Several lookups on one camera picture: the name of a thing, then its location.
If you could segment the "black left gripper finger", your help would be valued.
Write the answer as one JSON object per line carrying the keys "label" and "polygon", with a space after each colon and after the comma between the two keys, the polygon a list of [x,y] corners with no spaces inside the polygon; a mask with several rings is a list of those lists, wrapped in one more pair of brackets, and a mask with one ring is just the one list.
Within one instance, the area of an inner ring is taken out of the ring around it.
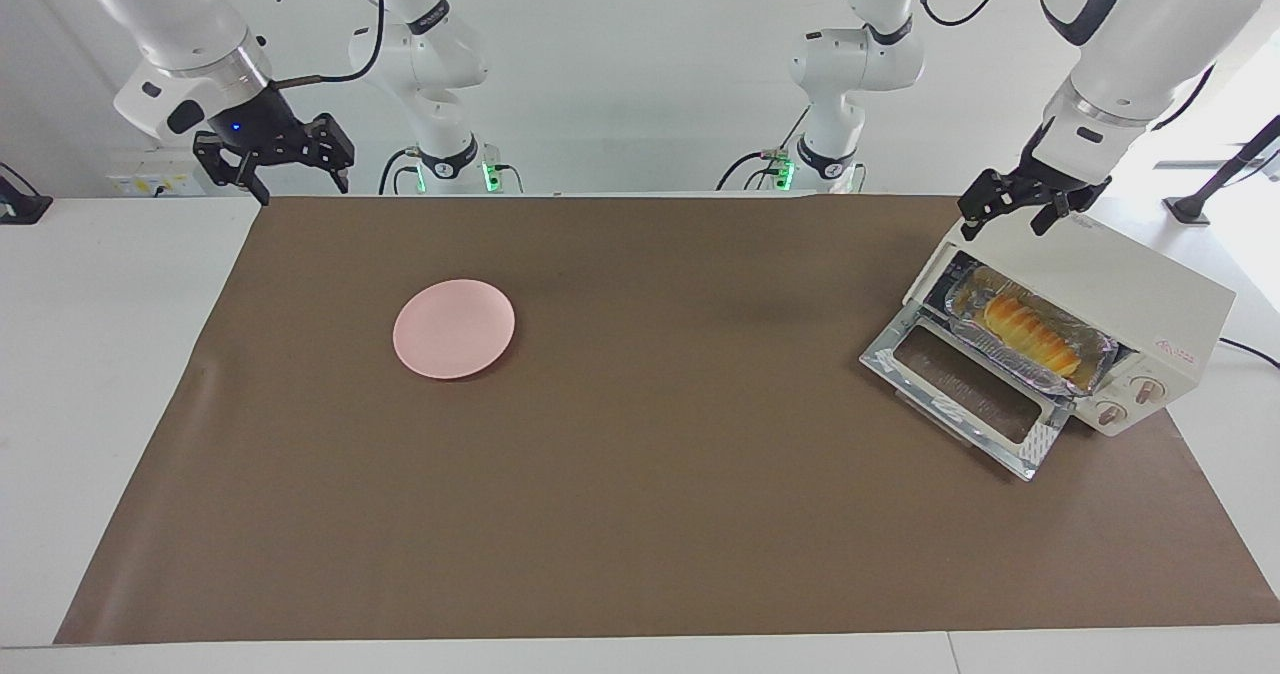
{"label": "black left gripper finger", "polygon": [[1069,192],[1069,194],[1059,192],[1032,217],[1030,229],[1036,237],[1043,237],[1062,217],[1069,217],[1070,214],[1075,212],[1085,212],[1087,208],[1089,208],[1088,192]]}
{"label": "black left gripper finger", "polygon": [[964,240],[975,240],[987,223],[1023,208],[1032,200],[1032,179],[1014,171],[1001,174],[986,169],[957,200]]}

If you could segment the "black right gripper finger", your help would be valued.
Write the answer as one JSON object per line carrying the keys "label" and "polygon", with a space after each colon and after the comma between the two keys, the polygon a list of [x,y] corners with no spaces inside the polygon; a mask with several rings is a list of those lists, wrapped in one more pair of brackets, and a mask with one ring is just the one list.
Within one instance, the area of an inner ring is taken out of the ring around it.
{"label": "black right gripper finger", "polygon": [[270,205],[270,192],[257,174],[261,164],[260,151],[233,150],[216,133],[197,132],[193,138],[193,153],[215,185],[234,185],[239,191],[248,192],[260,206]]}
{"label": "black right gripper finger", "polygon": [[303,164],[326,171],[340,194],[349,194],[355,145],[330,113],[317,114],[303,127]]}

